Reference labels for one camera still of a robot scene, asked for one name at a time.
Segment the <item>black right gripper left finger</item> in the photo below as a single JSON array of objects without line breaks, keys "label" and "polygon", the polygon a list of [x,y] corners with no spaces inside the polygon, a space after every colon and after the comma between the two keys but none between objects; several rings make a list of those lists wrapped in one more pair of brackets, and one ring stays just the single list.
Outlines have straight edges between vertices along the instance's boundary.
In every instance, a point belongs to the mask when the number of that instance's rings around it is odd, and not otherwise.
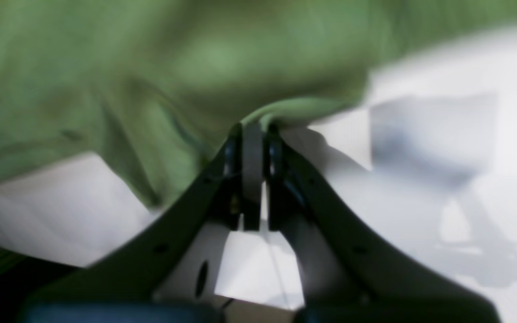
[{"label": "black right gripper left finger", "polygon": [[260,227],[258,123],[236,124],[217,156],[145,231],[27,298],[20,323],[223,323],[213,306],[231,231]]}]

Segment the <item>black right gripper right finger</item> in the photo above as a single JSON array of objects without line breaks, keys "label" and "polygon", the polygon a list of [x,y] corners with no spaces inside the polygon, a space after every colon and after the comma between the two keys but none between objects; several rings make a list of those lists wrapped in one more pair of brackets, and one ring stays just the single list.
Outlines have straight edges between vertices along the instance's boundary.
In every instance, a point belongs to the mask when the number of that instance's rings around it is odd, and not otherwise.
[{"label": "black right gripper right finger", "polygon": [[322,174],[265,133],[269,227],[298,261],[295,323],[498,323],[494,305],[429,270],[368,227]]}]

